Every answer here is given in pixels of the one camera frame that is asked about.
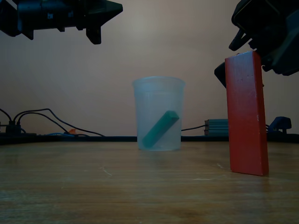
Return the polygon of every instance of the red block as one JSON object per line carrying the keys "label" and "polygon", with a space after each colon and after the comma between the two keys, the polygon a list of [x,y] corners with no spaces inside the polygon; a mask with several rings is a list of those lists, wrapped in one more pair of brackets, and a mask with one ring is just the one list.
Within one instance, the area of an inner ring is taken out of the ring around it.
{"label": "red block", "polygon": [[230,168],[232,172],[269,173],[260,56],[247,52],[227,58],[226,85]]}

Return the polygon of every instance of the cup rim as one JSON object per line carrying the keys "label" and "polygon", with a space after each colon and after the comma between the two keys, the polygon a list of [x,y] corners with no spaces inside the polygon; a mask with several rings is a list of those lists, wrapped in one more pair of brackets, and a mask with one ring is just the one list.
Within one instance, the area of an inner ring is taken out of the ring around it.
{"label": "cup rim", "polygon": [[183,85],[185,85],[185,81],[183,81],[182,79],[180,78],[175,78],[175,77],[171,77],[171,76],[150,76],[150,77],[144,77],[144,78],[139,78],[139,79],[136,79],[135,81],[133,81],[133,85],[137,84],[137,83],[140,83],[142,81],[147,81],[149,79],[153,79],[153,78],[164,78],[164,79],[174,79],[174,80],[177,80],[177,81],[180,81]]}

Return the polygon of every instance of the black robotic arm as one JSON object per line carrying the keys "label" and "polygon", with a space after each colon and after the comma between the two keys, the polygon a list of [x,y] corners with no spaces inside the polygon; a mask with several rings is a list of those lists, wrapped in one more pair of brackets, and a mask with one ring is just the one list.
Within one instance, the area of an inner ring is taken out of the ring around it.
{"label": "black robotic arm", "polygon": [[[229,48],[238,50],[249,40],[261,57],[264,71],[284,76],[299,71],[299,0],[242,0],[232,22],[240,30]],[[215,75],[225,84],[225,64]]]}
{"label": "black robotic arm", "polygon": [[9,36],[24,34],[33,40],[37,29],[86,29],[93,44],[101,44],[101,26],[122,12],[107,0],[14,0],[17,9],[0,0],[0,30]]}

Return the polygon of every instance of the black cable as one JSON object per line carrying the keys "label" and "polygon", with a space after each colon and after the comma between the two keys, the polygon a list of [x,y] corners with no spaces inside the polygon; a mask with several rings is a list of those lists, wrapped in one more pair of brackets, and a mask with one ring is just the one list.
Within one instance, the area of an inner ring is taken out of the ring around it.
{"label": "black cable", "polygon": [[194,130],[194,129],[198,129],[198,128],[205,127],[205,126],[206,125],[202,125],[202,126],[199,126],[199,127],[188,128],[188,129],[183,129],[182,132],[189,131],[189,130]]}
{"label": "black cable", "polygon": [[59,117],[57,117],[56,114],[55,114],[51,109],[49,109],[49,108],[46,108],[46,109],[40,109],[40,110],[23,111],[23,112],[21,112],[21,113],[18,113],[18,114],[14,117],[14,121],[17,119],[17,117],[18,117],[19,115],[21,115],[21,114],[23,114],[23,113],[37,112],[37,111],[50,111],[50,113],[53,114],[53,116],[54,116],[57,120],[59,120],[60,122],[64,123],[65,125],[68,125],[68,126],[70,126],[70,127],[72,127],[72,128],[75,128],[75,129],[80,130],[80,131],[83,131],[83,132],[88,132],[88,133],[92,133],[92,134],[97,134],[97,135],[99,135],[99,136],[104,137],[104,135],[102,135],[102,134],[100,134],[100,133],[97,133],[97,132],[91,132],[91,131],[88,131],[88,130],[85,130],[85,129],[82,129],[82,128],[78,128],[78,127],[75,127],[75,126],[73,126],[73,125],[70,125],[69,123],[66,123],[65,121],[63,121],[63,120],[61,120]]}
{"label": "black cable", "polygon": [[12,121],[12,120],[11,120],[11,117],[9,116],[8,113],[6,113],[6,112],[5,112],[4,110],[2,110],[2,109],[0,109],[0,111],[3,112],[3,113],[8,117],[9,121]]}
{"label": "black cable", "polygon": [[61,127],[61,129],[63,129],[66,133],[68,133],[68,131],[67,131],[64,127],[62,127],[62,126],[61,126],[60,124],[58,124],[56,121],[52,120],[51,118],[49,118],[48,116],[46,116],[46,115],[44,115],[44,114],[42,114],[42,113],[34,113],[34,112],[24,113],[24,114],[22,114],[22,115],[20,116],[20,118],[19,118],[19,120],[18,120],[18,123],[20,123],[21,118],[22,118],[23,116],[27,115],[27,114],[38,114],[38,115],[41,115],[41,116],[43,116],[43,117],[49,119],[49,120],[52,121],[53,123],[57,124],[59,127]]}

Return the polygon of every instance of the wooden tabletop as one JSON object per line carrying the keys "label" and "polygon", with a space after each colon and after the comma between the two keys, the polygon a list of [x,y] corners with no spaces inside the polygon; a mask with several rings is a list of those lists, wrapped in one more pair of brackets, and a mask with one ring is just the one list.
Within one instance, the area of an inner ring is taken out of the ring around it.
{"label": "wooden tabletop", "polygon": [[231,173],[227,142],[0,147],[1,224],[299,223],[299,145],[269,144],[270,175]]}

